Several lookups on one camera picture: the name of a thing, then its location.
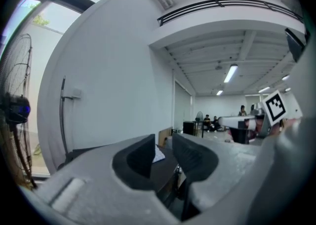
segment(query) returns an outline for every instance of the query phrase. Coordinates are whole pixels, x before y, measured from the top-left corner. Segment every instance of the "green tree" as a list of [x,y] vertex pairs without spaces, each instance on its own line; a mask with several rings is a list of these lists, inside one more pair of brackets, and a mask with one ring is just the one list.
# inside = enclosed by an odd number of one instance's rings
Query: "green tree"
[[[28,5],[28,8],[30,8],[30,9],[33,9],[34,7],[36,7],[35,4],[30,4],[30,5]],[[45,19],[43,18],[43,14],[41,13],[41,14],[37,15],[37,16],[34,18],[33,22],[36,23],[36,24],[38,24],[38,25],[46,26],[46,25],[48,25],[48,24],[50,23],[50,20],[45,20]]]

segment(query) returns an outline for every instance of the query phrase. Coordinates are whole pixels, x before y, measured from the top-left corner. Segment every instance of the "ceiling light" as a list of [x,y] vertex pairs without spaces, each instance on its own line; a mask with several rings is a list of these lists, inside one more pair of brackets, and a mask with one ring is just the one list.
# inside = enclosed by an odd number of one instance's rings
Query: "ceiling light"
[[237,65],[232,65],[227,73],[227,76],[224,80],[224,83],[228,83],[229,80],[231,80],[232,76],[234,75],[235,71],[237,70],[238,66]]
[[262,93],[262,92],[264,92],[264,91],[266,91],[266,90],[268,90],[268,89],[270,89],[270,87],[268,86],[268,87],[266,87],[266,88],[263,88],[262,90],[260,90],[259,91],[259,93]]
[[286,75],[282,78],[283,81],[287,80],[290,77],[290,75]]

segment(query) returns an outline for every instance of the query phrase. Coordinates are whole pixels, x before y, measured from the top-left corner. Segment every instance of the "seated person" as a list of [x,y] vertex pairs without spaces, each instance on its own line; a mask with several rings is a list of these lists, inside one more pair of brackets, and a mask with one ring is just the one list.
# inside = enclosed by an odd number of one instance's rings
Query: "seated person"
[[214,119],[212,121],[212,124],[214,125],[214,129],[217,131],[219,128],[221,128],[221,125],[218,123],[218,119],[216,116],[214,116]]
[[238,116],[246,116],[246,115],[247,115],[247,113],[246,113],[246,111],[245,111],[245,106],[242,105],[242,106],[240,107],[240,112],[238,113]]
[[209,118],[209,115],[207,114],[206,117],[204,118],[204,126],[207,126],[207,131],[209,132],[214,131],[214,128],[211,126],[211,119]]

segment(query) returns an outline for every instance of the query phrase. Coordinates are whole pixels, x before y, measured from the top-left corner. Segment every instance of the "ceiling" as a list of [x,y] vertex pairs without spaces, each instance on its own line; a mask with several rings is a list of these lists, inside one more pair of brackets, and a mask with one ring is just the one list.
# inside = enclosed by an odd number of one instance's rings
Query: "ceiling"
[[[285,34],[265,31],[221,31],[204,34],[166,47],[198,96],[255,94],[287,88],[282,77],[295,65]],[[238,69],[224,84],[232,64]]]

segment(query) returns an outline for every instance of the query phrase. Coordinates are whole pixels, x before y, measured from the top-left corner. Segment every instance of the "black metal railing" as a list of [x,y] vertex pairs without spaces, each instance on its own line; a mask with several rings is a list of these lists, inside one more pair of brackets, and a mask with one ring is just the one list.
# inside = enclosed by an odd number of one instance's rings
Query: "black metal railing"
[[299,20],[300,22],[303,22],[303,18],[294,13],[293,11],[283,7],[279,6],[270,2],[262,1],[262,0],[206,0],[201,1],[198,3],[194,3],[191,5],[184,6],[182,8],[179,8],[175,11],[172,11],[168,14],[165,14],[164,16],[158,18],[158,21],[160,23],[160,26],[163,24],[172,21],[180,16],[183,16],[185,14],[189,14],[195,11],[208,9],[208,8],[214,8],[214,7],[227,7],[227,6],[251,6],[251,7],[259,7],[264,9],[269,9],[274,12],[282,13],[285,15],[288,15],[292,18],[295,18]]

